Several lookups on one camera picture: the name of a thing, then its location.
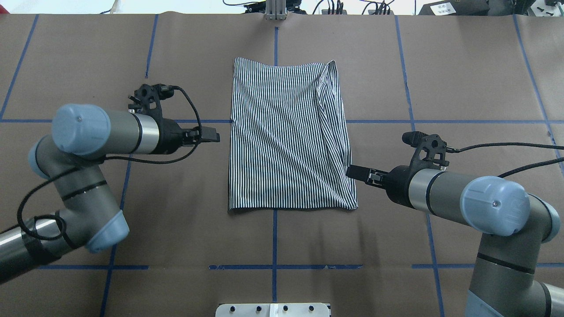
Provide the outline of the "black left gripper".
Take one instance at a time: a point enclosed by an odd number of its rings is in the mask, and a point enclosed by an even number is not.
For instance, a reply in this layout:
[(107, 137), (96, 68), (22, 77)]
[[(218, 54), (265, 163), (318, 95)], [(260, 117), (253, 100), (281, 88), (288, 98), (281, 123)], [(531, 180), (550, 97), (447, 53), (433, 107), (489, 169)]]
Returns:
[[(195, 112), (198, 125), (192, 129), (181, 128), (175, 120), (165, 118), (161, 101), (181, 92)], [(143, 84), (128, 97), (129, 111), (140, 125), (135, 153), (169, 155), (181, 147), (197, 146), (200, 143), (219, 143), (216, 128), (201, 127), (199, 113), (185, 90), (177, 85)]]

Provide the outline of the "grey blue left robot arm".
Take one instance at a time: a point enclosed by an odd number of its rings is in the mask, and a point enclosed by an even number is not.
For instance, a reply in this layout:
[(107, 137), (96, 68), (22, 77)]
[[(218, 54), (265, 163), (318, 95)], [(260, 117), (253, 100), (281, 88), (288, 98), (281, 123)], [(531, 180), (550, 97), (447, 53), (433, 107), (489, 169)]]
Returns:
[(141, 85), (128, 111), (93, 104), (66, 104), (51, 133), (28, 153), (31, 169), (44, 182), (24, 196), (17, 223), (1, 233), (1, 283), (56, 262), (84, 247), (104, 251), (129, 235), (129, 226), (101, 172), (111, 160), (158, 164), (135, 155), (170, 155), (181, 147), (219, 142), (177, 85)]

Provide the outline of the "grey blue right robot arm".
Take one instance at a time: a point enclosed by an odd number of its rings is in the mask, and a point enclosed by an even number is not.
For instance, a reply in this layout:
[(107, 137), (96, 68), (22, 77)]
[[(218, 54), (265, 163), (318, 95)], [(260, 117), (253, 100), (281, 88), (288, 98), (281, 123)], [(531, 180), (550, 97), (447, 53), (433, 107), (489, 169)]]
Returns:
[(559, 214), (550, 203), (506, 179), (557, 161), (478, 177), (447, 171), (445, 155), (461, 150), (437, 134), (406, 132), (401, 139), (415, 149), (409, 165), (391, 171), (351, 165), (346, 176), (384, 189), (394, 203), (482, 233), (465, 315), (561, 317), (563, 289), (534, 279), (541, 245), (560, 231)]

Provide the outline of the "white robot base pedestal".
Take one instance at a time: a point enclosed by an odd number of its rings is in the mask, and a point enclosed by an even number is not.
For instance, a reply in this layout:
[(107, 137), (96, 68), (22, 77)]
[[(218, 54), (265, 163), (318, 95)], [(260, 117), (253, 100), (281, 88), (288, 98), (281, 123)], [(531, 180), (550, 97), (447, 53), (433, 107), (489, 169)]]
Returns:
[(331, 317), (330, 304), (321, 302), (224, 303), (216, 317)]

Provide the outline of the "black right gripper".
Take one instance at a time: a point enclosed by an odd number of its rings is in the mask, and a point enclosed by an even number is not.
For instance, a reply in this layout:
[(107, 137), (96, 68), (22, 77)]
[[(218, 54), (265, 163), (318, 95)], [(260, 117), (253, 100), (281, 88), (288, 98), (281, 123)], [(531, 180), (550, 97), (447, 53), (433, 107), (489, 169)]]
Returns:
[(437, 134), (423, 132), (403, 133), (401, 140), (415, 148), (409, 165), (399, 165), (389, 172), (350, 165), (347, 168), (346, 176), (384, 189), (394, 203), (413, 207), (408, 193), (413, 177), (424, 169), (441, 170), (449, 166), (449, 162), (445, 159), (447, 143)]

